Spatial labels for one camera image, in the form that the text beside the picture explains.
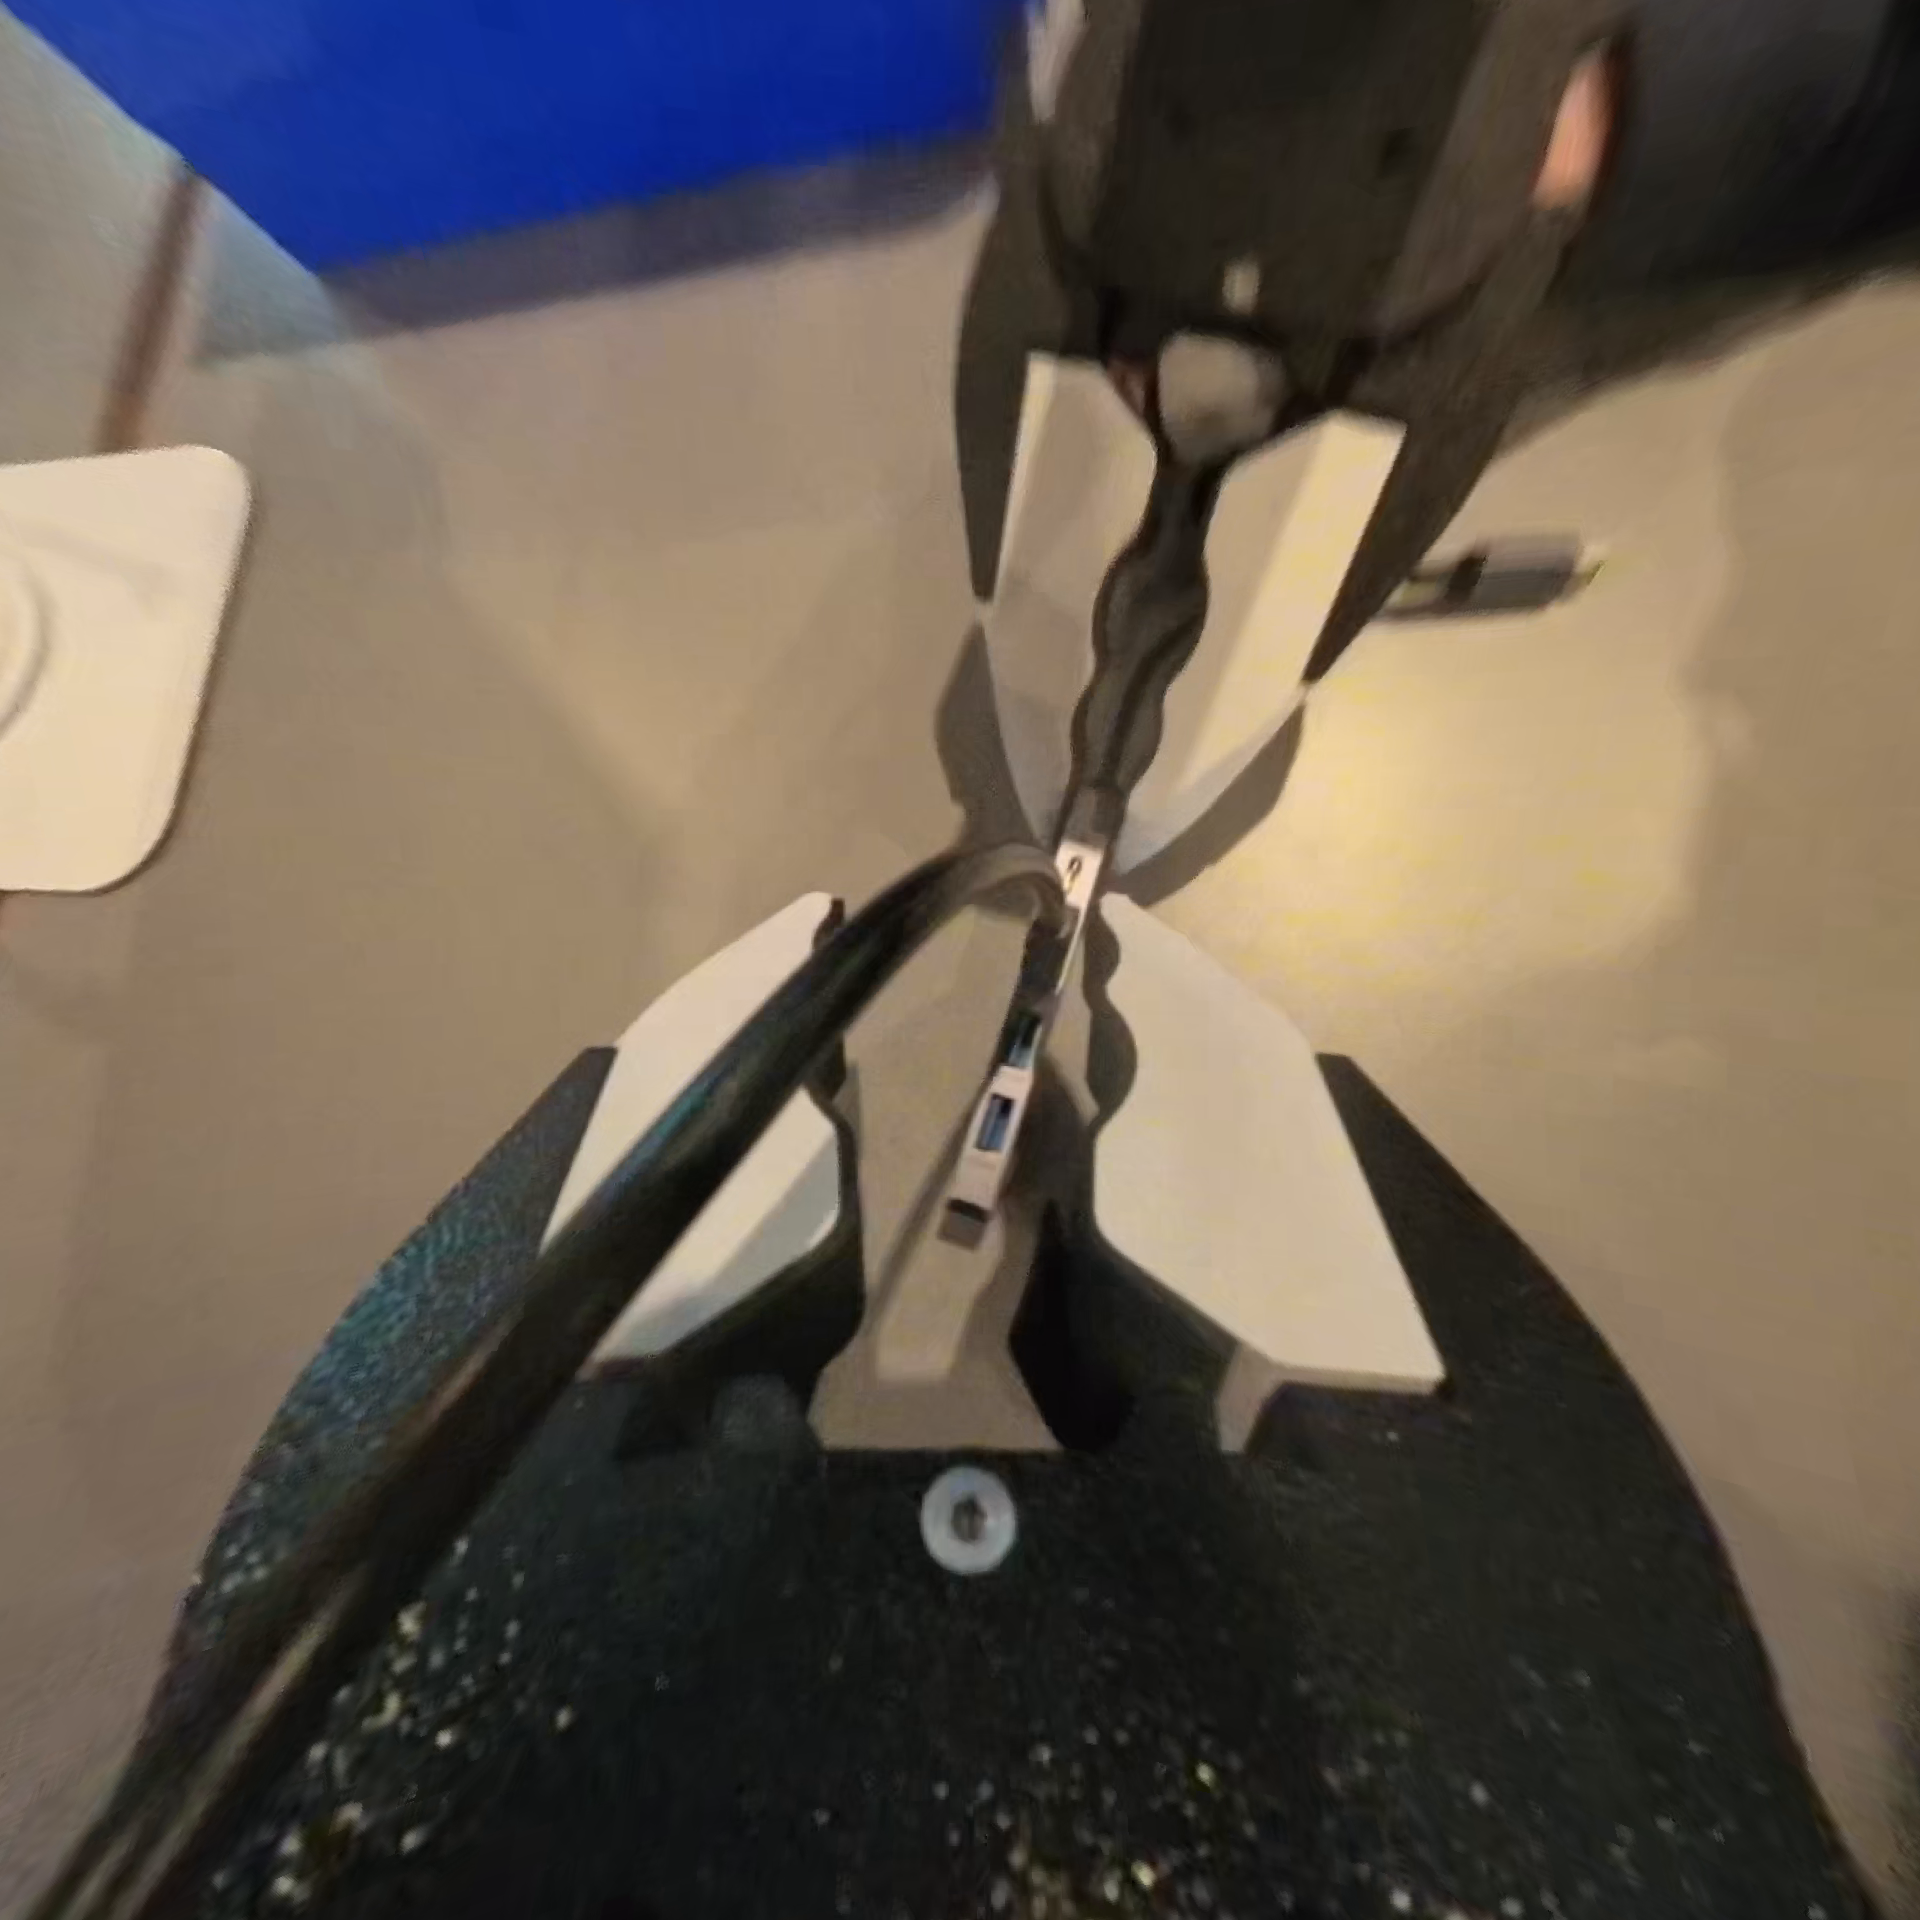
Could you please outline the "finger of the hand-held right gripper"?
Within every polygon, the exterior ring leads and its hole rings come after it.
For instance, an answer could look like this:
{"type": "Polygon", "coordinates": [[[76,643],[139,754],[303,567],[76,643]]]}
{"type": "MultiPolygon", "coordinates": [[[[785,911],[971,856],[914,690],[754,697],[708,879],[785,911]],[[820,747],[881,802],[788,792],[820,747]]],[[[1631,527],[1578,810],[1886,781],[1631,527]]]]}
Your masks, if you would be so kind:
{"type": "Polygon", "coordinates": [[[1116,872],[1164,856],[1224,802],[1304,700],[1306,668],[1403,444],[1335,415],[1241,459],[1207,530],[1207,623],[1164,705],[1116,872]]]}
{"type": "Polygon", "coordinates": [[[1100,595],[1138,533],[1153,473],[1153,442],[1102,372],[1028,360],[996,585],[935,722],[951,799],[978,842],[1059,835],[1100,595]]]}

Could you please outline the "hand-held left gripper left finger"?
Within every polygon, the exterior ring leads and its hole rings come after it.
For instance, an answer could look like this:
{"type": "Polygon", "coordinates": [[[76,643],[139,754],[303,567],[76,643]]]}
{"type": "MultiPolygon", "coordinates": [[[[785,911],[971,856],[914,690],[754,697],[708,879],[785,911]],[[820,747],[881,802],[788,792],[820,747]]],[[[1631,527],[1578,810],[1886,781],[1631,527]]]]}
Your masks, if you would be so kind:
{"type": "MultiPolygon", "coordinates": [[[[568,1169],[542,1245],[610,1177],[699,1071],[811,957],[842,901],[807,893],[665,989],[619,1035],[568,1169]]],[[[828,1107],[795,1092],[716,1197],[680,1237],[591,1355],[593,1369],[682,1355],[727,1309],[767,1305],[777,1280],[856,1224],[847,1153],[828,1107]]]]}

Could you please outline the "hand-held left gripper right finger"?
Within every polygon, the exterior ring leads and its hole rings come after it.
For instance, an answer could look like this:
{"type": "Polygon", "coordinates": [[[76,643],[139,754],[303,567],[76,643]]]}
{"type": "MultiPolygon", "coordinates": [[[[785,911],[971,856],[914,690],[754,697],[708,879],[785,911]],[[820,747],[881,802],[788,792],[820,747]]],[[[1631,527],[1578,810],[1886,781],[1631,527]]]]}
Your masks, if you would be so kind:
{"type": "Polygon", "coordinates": [[[1092,1226],[1224,1348],[1207,1427],[1249,1451],[1284,1388],[1430,1401],[1447,1364],[1300,1026],[1153,911],[1105,901],[1135,1074],[1092,1226]]]}

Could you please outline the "black usb hub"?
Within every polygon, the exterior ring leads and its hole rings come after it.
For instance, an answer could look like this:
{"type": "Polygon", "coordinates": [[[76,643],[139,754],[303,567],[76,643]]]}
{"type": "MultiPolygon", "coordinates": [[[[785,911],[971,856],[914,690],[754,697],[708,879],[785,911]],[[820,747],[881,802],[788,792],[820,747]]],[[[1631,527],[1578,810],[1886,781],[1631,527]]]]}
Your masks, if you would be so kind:
{"type": "Polygon", "coordinates": [[[867,1309],[809,1420],[833,1453],[1049,1453],[1010,1332],[1038,1252],[1041,1153],[1068,1147],[1080,1088],[1047,1079],[1002,1209],[951,1239],[945,1200],[1018,986],[1032,897],[953,917],[848,1031],[867,1309]]]}

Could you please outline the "blue storage bin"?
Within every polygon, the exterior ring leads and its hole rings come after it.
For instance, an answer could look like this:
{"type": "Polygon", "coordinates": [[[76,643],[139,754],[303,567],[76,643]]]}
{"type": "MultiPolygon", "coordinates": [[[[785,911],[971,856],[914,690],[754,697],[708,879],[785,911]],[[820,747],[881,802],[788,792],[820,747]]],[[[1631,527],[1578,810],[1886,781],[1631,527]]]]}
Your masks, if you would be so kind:
{"type": "Polygon", "coordinates": [[[978,136],[1022,4],[12,3],[313,272],[978,136]]]}

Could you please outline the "person's right hand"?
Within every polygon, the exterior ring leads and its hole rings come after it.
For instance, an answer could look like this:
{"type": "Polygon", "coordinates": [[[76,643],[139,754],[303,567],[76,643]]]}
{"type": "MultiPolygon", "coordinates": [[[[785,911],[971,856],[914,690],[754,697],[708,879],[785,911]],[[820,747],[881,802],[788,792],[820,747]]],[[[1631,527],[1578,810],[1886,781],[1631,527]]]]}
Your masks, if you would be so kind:
{"type": "Polygon", "coordinates": [[[1569,73],[1529,203],[1538,212],[1576,212],[1593,203],[1617,140],[1618,49],[1582,52],[1569,73]]]}

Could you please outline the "instruction board on white stand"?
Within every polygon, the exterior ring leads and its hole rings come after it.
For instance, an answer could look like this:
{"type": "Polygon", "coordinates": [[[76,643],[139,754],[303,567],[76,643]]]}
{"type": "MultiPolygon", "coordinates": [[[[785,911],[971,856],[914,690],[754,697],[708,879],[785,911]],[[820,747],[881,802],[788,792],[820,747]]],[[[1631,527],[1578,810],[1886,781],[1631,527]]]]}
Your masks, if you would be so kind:
{"type": "Polygon", "coordinates": [[[251,508],[207,445],[6,464],[6,897],[103,893],[171,831],[251,508]]]}

